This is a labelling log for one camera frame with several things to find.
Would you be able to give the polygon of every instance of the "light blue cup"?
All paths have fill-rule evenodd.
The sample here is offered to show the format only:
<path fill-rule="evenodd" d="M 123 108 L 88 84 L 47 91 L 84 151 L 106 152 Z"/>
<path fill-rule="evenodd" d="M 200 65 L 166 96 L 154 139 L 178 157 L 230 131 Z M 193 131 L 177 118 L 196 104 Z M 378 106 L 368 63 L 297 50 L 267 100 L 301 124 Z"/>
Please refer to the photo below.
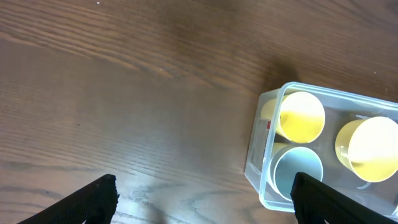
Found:
<path fill-rule="evenodd" d="M 274 143 L 271 156 L 268 183 L 275 192 L 288 201 L 292 201 L 290 193 L 296 173 L 304 172 L 322 181 L 322 161 L 313 150 L 307 147 Z"/>

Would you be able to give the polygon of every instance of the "translucent plastic box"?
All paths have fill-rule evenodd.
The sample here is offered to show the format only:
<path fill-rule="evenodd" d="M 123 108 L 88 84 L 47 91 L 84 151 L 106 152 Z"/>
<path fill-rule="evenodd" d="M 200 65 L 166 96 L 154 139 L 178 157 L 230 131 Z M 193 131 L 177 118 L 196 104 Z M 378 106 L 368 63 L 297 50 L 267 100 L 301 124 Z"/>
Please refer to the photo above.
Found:
<path fill-rule="evenodd" d="M 309 144 L 297 144 L 286 140 L 275 133 L 276 122 L 260 118 L 264 104 L 277 98 L 272 117 L 272 121 L 275 121 L 284 95 L 296 91 L 306 91 L 315 95 L 325 109 L 325 127 L 321 135 Z M 272 145 L 274 142 L 282 142 L 313 149 L 322 160 L 324 184 L 375 212 L 398 221 L 398 172 L 385 181 L 368 183 L 343 166 L 335 154 L 336 136 L 346 123 L 374 116 L 385 116 L 397 122 L 398 104 L 296 82 L 286 83 L 278 90 L 263 93 L 257 105 L 245 170 L 246 177 L 259 193 L 261 203 L 271 210 L 294 212 L 293 203 L 283 199 L 267 183 L 266 174 Z"/>

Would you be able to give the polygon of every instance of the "plastic cup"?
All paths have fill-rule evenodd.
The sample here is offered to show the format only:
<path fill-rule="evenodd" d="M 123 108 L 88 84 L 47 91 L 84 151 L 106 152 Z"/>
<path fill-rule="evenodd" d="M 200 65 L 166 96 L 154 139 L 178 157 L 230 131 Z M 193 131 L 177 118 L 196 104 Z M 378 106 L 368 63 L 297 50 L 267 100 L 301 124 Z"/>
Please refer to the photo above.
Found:
<path fill-rule="evenodd" d="M 307 147 L 274 143 L 268 168 L 268 183 L 272 189 L 284 199 L 292 201 L 290 193 L 298 172 L 305 172 L 322 181 L 323 166 L 318 155 Z"/>
<path fill-rule="evenodd" d="M 261 110 L 261 118 L 272 119 L 276 99 L 269 100 Z M 276 133 L 289 141 L 310 143 L 321 134 L 325 125 L 325 110 L 311 93 L 298 91 L 284 96 L 280 106 Z"/>
<path fill-rule="evenodd" d="M 338 133 L 335 151 L 359 178 L 386 180 L 398 170 L 398 124 L 385 117 L 351 121 Z"/>

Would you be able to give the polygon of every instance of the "plastic container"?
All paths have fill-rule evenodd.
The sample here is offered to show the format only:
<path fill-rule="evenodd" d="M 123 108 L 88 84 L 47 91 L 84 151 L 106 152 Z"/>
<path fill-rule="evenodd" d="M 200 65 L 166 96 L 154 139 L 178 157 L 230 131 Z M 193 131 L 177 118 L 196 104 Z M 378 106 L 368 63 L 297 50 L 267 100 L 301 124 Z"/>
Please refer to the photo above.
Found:
<path fill-rule="evenodd" d="M 276 122 L 260 118 L 264 104 L 276 98 L 272 117 L 275 120 L 283 97 L 297 91 L 315 95 L 325 109 L 325 127 L 321 135 L 308 144 L 286 140 L 275 134 Z M 397 122 L 398 104 L 297 82 L 286 83 L 278 90 L 263 93 L 257 105 L 245 169 L 245 175 L 259 193 L 261 203 L 270 210 L 294 212 L 293 203 L 282 198 L 267 183 L 272 146 L 274 142 L 281 142 L 313 149 L 322 160 L 324 184 L 375 212 L 398 221 L 398 173 L 385 181 L 368 183 L 341 164 L 335 153 L 336 136 L 346 123 L 375 116 L 385 116 Z"/>

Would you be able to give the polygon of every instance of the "brown wooden surface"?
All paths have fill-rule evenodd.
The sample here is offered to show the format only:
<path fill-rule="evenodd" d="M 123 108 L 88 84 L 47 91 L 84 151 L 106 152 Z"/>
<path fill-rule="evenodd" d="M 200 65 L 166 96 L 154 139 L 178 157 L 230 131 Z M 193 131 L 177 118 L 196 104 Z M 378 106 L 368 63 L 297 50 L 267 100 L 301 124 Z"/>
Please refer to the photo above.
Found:
<path fill-rule="evenodd" d="M 106 173 L 115 223 L 294 223 L 243 175 L 257 97 L 295 80 L 397 101 L 397 15 L 393 0 L 0 0 L 0 223 Z"/>

